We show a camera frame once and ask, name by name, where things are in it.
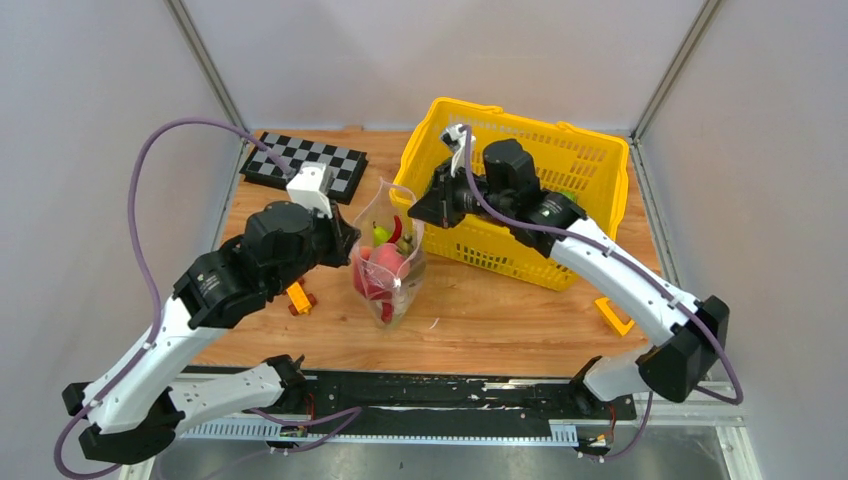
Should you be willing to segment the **red toy chili pepper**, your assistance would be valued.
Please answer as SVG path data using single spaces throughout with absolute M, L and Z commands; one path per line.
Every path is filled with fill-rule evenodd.
M 398 215 L 393 216 L 393 230 L 387 242 L 396 244 L 403 236 L 403 222 Z

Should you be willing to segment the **green toy pear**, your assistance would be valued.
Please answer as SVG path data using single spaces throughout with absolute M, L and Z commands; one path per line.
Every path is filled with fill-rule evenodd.
M 391 238 L 392 233 L 385 227 L 374 225 L 372 229 L 373 247 L 377 248 L 384 243 L 387 243 Z

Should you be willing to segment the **clear zip top bag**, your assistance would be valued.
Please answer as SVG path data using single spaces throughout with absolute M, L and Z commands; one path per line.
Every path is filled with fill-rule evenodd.
M 354 220 L 360 237 L 351 251 L 352 285 L 379 328 L 403 319 L 425 278 L 425 225 L 408 215 L 417 197 L 384 179 Z

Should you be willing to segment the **yellow plastic basket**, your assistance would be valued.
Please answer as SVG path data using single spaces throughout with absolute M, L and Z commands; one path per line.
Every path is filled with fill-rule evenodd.
M 470 125 L 476 138 L 472 153 L 475 174 L 483 171 L 485 146 L 515 139 L 532 155 L 543 188 L 575 196 L 577 204 L 607 236 L 616 237 L 629 185 L 629 146 L 623 139 L 449 97 L 433 101 L 407 142 L 394 179 L 405 190 L 390 196 L 395 207 L 407 211 L 412 197 L 423 196 L 434 169 L 451 156 L 440 136 L 447 127 L 459 123 Z M 517 242 L 507 228 L 476 216 L 466 217 L 451 229 L 425 226 L 422 246 L 428 253 L 554 291 L 569 288 L 577 279 L 565 267 Z

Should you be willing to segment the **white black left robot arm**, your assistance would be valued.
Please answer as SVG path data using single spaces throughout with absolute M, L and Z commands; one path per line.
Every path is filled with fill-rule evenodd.
M 290 201 L 252 214 L 244 232 L 199 256 L 175 283 L 159 318 L 100 379 L 72 383 L 67 412 L 85 419 L 85 458 L 132 465 L 165 450 L 197 425 L 251 408 L 298 411 L 306 400 L 297 359 L 178 387 L 176 376 L 209 344 L 264 309 L 316 266 L 349 264 L 360 231 L 341 216 Z

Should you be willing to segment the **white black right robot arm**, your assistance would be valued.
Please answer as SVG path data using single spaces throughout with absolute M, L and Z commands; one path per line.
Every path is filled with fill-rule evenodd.
M 533 157 L 517 140 L 487 145 L 481 175 L 470 168 L 473 136 L 458 130 L 441 140 L 451 155 L 410 207 L 412 218 L 451 229 L 475 215 L 507 228 L 518 243 L 595 286 L 651 341 L 643 349 L 589 360 L 572 379 L 577 413 L 596 417 L 612 400 L 633 393 L 681 403 L 705 390 L 700 382 L 708 371 L 728 361 L 724 301 L 699 299 L 667 282 L 617 245 L 576 202 L 543 188 Z

